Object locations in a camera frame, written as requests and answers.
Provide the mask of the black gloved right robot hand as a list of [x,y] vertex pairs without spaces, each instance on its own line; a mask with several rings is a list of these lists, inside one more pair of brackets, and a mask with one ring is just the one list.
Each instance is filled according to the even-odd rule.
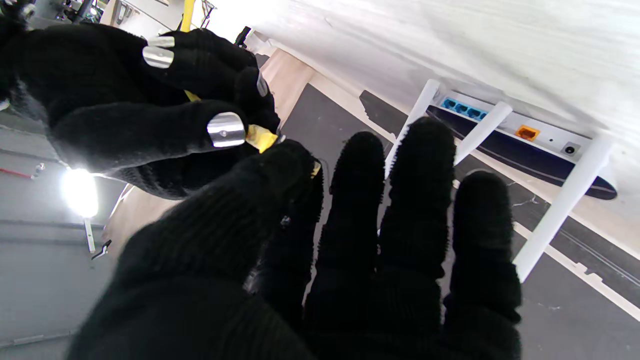
[[215,117],[270,132],[281,122],[255,55],[202,28],[146,40],[100,23],[29,30],[2,18],[1,99],[41,123],[67,167],[174,201],[258,152],[216,148]]

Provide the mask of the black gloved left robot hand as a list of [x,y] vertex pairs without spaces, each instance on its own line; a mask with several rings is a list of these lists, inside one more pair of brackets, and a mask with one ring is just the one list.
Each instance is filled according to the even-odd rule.
[[390,204],[381,141],[359,132],[334,167],[286,140],[234,166],[122,250],[68,360],[519,360],[521,283],[505,182],[453,189],[454,136],[414,121]]

